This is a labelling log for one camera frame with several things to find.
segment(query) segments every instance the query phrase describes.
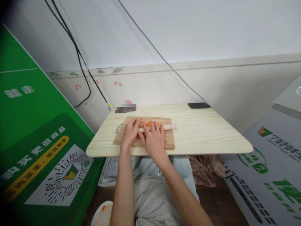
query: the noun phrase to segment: cutting board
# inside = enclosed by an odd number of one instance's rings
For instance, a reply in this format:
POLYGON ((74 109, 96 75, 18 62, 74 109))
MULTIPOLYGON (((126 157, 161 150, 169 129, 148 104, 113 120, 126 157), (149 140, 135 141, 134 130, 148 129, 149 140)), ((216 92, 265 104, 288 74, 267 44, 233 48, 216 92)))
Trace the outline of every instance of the cutting board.
MULTIPOLYGON (((139 118, 137 116, 128 116, 125 118, 124 123, 121 127, 121 129, 119 130, 115 140, 114 140, 114 144, 118 144, 120 145, 122 142, 122 138, 124 135, 124 130, 125 130, 125 126, 133 119, 133 118, 139 118)), ((154 118, 154 117, 140 117, 142 121, 157 121, 159 123, 161 123, 162 125, 170 125, 172 124, 172 119, 171 118, 154 118)), ((167 130, 164 131, 164 135, 165 135, 165 141, 164 141, 164 149, 165 150, 174 150, 175 149, 175 141, 173 139, 173 130, 167 130)), ((135 138, 135 140, 133 141, 132 145, 133 147, 142 147, 142 141, 141 139, 137 136, 135 138)))

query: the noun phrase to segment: gray shirt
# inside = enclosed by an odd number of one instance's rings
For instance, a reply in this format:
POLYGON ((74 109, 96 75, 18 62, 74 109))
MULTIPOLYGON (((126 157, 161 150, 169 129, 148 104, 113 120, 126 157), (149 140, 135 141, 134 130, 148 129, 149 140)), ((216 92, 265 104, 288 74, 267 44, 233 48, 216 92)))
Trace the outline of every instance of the gray shirt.
POLYGON ((134 189, 135 225, 183 225, 164 177, 142 175, 134 189))

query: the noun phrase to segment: white wall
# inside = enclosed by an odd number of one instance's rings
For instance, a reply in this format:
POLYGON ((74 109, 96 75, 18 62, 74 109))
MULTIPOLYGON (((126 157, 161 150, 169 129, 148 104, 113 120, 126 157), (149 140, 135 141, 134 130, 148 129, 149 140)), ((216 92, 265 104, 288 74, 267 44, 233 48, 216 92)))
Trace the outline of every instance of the white wall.
MULTIPOLYGON (((61 2, 90 68, 162 63, 117 0, 61 2)), ((122 2, 169 62, 301 52, 300 0, 122 2)), ((6 24, 46 72, 79 69, 73 44, 44 1, 18 1, 6 24)))
MULTIPOLYGON (((275 63, 273 57, 271 63, 266 63, 268 61, 257 58, 239 58, 237 60, 243 62, 240 65, 232 60, 232 66, 228 60, 173 65, 184 80, 224 119, 240 133, 244 133, 271 109, 272 101, 301 72, 301 54, 293 57, 292 62, 298 59, 295 63, 275 63)), ((111 74, 112 68, 103 71, 100 75, 97 70, 92 70, 92 74, 115 106, 124 104, 125 100, 131 100, 138 105, 202 101, 175 73, 162 69, 162 65, 126 67, 116 74, 111 74)), ((79 77, 70 76, 70 72, 59 72, 61 78, 50 76, 72 105, 77 105, 88 95, 85 79, 79 71, 76 73, 79 77)), ((92 84, 92 88, 92 96, 77 111, 92 130, 97 132, 109 111, 96 86, 92 84)))

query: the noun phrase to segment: wooden table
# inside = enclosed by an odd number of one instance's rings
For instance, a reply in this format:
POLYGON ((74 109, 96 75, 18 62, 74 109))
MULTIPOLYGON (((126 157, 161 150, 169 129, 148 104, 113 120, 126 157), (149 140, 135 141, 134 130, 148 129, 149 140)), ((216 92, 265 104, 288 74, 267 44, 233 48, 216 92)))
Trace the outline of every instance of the wooden table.
MULTIPOLYGON (((249 153, 253 147, 239 132, 212 108, 190 109, 187 104, 137 106, 136 111, 111 111, 87 147, 90 157, 119 155, 119 145, 113 144, 116 129, 127 116, 166 117, 177 125, 173 131, 175 150, 169 155, 249 153)), ((144 148, 131 147, 131 155, 148 155, 144 148)))

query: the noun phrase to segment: checkered fabric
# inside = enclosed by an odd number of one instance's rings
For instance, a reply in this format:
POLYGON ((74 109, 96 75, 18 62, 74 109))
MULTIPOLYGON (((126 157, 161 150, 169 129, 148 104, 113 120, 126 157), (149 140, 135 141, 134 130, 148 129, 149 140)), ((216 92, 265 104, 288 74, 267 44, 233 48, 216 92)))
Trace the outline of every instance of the checkered fabric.
POLYGON ((225 178, 226 169, 218 155, 189 155, 193 178, 196 185, 215 187, 213 173, 225 178))

